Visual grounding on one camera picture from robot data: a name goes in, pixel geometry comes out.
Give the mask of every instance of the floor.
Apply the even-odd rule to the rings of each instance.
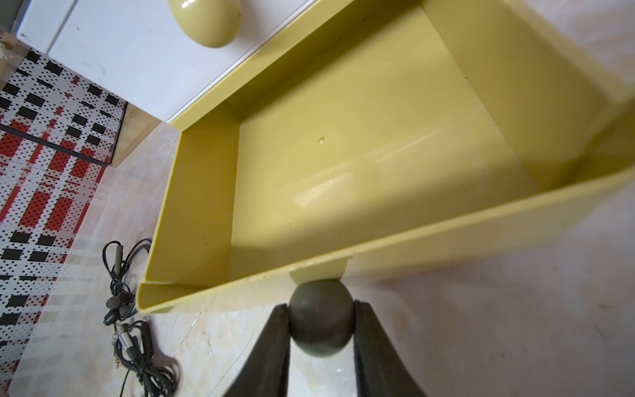
[[[11,396],[114,396],[103,245],[127,253],[151,236],[177,132],[161,123],[109,168],[11,383]],[[635,393],[635,184],[554,244],[352,290],[371,302],[429,396],[629,396]],[[139,274],[145,258],[133,273]],[[155,314],[160,362],[178,396],[221,396],[271,306]],[[292,347],[290,396],[355,396],[352,346],[323,360]],[[141,396],[133,377],[125,396]]]

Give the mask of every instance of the marble floor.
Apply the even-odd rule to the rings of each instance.
[[[11,396],[116,396],[109,278],[101,249],[152,236],[178,133],[162,123],[106,170],[11,383]],[[415,380],[435,396],[632,396],[635,393],[635,184],[559,241],[352,289],[371,302]],[[131,283],[145,254],[133,265]],[[271,306],[167,313],[151,322],[178,396],[221,396]],[[312,359],[295,346],[290,396],[355,396],[352,346]],[[125,396],[142,396],[129,377]]]

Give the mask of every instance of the white cabinet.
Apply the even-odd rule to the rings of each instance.
[[[77,0],[48,55],[153,116],[169,121],[313,0],[241,0],[226,47],[190,40],[167,0]]]

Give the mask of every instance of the yellow plastic drawer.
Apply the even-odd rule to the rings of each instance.
[[[634,176],[629,87],[499,0],[320,0],[187,109],[137,306],[221,311],[561,234]]]

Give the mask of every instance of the yellow knob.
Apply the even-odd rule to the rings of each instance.
[[[169,0],[178,26],[206,47],[226,46],[240,27],[240,0]]]

